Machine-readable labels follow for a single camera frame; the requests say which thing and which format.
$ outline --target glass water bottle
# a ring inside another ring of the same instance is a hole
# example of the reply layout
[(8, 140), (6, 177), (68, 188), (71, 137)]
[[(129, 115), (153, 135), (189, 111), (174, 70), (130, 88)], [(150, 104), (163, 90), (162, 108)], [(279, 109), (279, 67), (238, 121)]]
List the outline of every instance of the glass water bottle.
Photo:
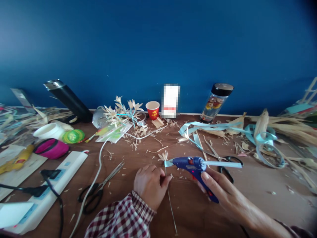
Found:
[(200, 115), (201, 122), (212, 122), (233, 89), (234, 87), (232, 85), (226, 83), (216, 83), (213, 85), (208, 97), (208, 101), (205, 104), (204, 110)]

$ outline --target black thermos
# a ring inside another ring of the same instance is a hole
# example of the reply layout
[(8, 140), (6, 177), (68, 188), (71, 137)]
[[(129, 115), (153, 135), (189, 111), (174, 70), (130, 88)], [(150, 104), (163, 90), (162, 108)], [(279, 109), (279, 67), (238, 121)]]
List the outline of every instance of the black thermos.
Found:
[(74, 92), (59, 79), (50, 80), (44, 83), (44, 86), (58, 100), (61, 101), (78, 119), (82, 122), (91, 122), (92, 113), (83, 104), (82, 101), (74, 94)]

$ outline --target white container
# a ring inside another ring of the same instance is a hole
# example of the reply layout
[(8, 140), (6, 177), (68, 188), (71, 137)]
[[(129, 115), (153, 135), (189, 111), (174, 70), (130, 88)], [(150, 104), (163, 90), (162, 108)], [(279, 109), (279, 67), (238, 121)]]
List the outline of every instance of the white container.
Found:
[(50, 123), (37, 129), (33, 133), (33, 136), (38, 137), (40, 139), (54, 138), (59, 140), (64, 133), (64, 129), (61, 128), (59, 125), (57, 125), (56, 123)]

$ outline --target person's left hand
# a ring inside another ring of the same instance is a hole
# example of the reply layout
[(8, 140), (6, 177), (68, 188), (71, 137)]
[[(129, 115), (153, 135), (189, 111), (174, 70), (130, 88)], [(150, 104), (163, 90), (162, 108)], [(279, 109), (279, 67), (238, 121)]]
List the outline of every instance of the person's left hand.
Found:
[[(162, 184), (160, 184), (161, 177), (164, 177)], [(157, 168), (155, 165), (146, 165), (136, 173), (133, 190), (150, 208), (156, 211), (171, 179), (171, 176), (165, 177), (161, 168)]]

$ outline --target hand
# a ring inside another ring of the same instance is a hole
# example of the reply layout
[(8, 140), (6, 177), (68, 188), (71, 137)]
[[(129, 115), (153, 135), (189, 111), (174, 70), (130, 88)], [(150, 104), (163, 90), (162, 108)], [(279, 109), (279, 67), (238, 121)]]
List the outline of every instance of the hand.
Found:
[[(161, 177), (164, 177), (162, 184), (160, 184)], [(136, 173), (133, 190), (150, 208), (156, 211), (165, 196), (171, 179), (171, 176), (165, 177), (161, 168), (146, 165)]]
[(264, 237), (291, 237), (278, 222), (250, 202), (225, 175), (207, 168), (201, 178), (215, 194), (219, 204), (237, 223), (255, 230)]

